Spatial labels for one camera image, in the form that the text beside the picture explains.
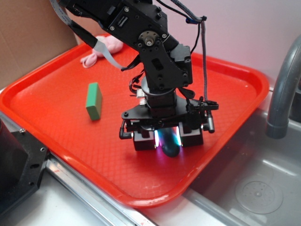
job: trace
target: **pink stuffed toy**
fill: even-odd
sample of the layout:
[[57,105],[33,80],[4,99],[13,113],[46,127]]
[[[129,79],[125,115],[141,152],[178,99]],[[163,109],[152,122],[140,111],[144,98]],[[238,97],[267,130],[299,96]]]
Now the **pink stuffed toy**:
[[[123,47],[123,42],[112,35],[106,37],[96,36],[96,38],[106,45],[111,54],[119,52]],[[83,64],[84,68],[89,68],[96,63],[98,57],[103,57],[103,54],[93,49],[92,54],[81,58],[80,62]]]

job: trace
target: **green sponge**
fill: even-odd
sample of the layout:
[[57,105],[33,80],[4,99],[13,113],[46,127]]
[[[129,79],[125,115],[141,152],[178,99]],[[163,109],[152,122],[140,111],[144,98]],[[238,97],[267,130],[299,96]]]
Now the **green sponge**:
[[99,89],[98,83],[90,83],[88,88],[86,109],[91,120],[99,120],[102,109],[103,96]]

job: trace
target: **stainless steel sink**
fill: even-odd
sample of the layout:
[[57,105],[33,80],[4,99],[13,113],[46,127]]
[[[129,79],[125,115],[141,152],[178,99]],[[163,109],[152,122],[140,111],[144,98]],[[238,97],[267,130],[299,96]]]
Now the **stainless steel sink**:
[[301,124],[274,140],[266,116],[256,110],[190,188],[249,225],[301,225]]

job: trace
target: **red tray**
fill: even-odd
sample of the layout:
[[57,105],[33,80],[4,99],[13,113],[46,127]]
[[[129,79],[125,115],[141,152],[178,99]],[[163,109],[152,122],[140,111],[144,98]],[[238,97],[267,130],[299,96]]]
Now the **red tray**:
[[[100,59],[91,68],[80,64],[91,53],[82,44],[19,79],[0,95],[0,110],[27,129],[59,158],[116,200],[135,208],[153,207],[181,195],[214,158],[269,91],[265,76],[253,69],[208,57],[208,98],[215,133],[204,132],[204,145],[181,148],[169,158],[160,148],[134,150],[120,140],[121,113],[136,105],[129,81],[141,66],[127,72]],[[129,47],[114,55],[123,65],[137,53]],[[203,95],[202,56],[193,54],[196,97]],[[102,115],[91,121],[85,109],[89,83],[103,94]]]

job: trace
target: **cardboard box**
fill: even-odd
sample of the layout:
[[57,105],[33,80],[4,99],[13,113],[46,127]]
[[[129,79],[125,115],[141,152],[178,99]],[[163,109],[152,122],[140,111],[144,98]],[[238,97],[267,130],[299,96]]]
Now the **cardboard box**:
[[77,45],[48,0],[0,2],[0,89]]

